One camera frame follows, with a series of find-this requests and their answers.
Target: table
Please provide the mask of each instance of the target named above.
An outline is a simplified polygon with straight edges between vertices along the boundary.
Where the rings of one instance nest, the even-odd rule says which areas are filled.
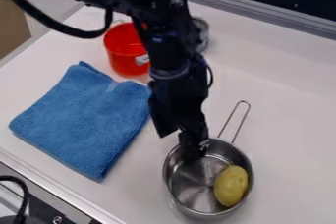
[[[245,207],[226,223],[335,223],[336,42],[198,4],[191,9],[211,27],[204,53],[215,77],[204,104],[210,134],[218,134],[237,101],[252,105],[236,145],[252,161],[255,188]],[[84,7],[66,23],[98,28],[103,12]],[[195,223],[170,207],[162,183],[162,164],[177,144],[176,135],[161,140],[152,122],[102,183],[67,168],[8,129],[16,115],[80,60],[124,80],[110,68],[102,38],[81,40],[55,31],[0,69],[1,158],[102,222]]]

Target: blue towel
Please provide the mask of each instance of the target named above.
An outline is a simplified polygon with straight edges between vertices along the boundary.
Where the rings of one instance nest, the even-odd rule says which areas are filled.
[[[17,116],[10,129],[59,161],[101,180],[145,124],[148,97],[145,86],[114,82],[80,62]]]

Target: black cord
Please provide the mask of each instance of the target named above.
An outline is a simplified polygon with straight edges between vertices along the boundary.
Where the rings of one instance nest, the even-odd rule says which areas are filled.
[[[44,14],[38,8],[33,6],[28,0],[12,0],[15,4],[17,4],[21,9],[23,9],[26,13],[36,18],[45,26],[57,30],[59,32],[65,33],[70,36],[79,37],[79,38],[97,38],[104,34],[109,28],[113,20],[113,9],[106,9],[105,13],[105,26],[100,30],[93,31],[85,31],[78,28],[72,28],[66,25],[63,25],[51,17]]]
[[[14,219],[13,224],[25,224],[25,212],[28,206],[28,194],[29,194],[26,183],[17,177],[7,175],[0,176],[0,181],[11,181],[18,184],[22,188],[24,192],[23,202],[21,203],[20,209],[17,213],[17,216]]]

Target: white table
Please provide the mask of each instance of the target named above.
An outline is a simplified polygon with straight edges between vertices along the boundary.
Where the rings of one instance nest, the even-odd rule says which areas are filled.
[[[237,101],[252,104],[236,144],[252,161],[255,188],[246,206],[226,223],[336,223],[336,42],[197,4],[191,7],[211,25],[205,56],[215,83],[204,105],[211,134],[218,133]],[[93,29],[102,21],[100,10],[82,8],[67,23]],[[195,223],[168,204],[161,169],[177,139],[161,140],[152,122],[102,183],[67,168],[8,129],[17,114],[80,60],[123,80],[111,70],[102,38],[80,40],[54,31],[0,69],[2,158],[106,223]]]

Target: yellow potato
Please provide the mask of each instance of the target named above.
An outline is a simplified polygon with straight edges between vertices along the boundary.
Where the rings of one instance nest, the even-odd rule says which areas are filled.
[[[216,178],[214,194],[222,205],[231,207],[242,200],[248,184],[247,171],[240,166],[232,165]]]

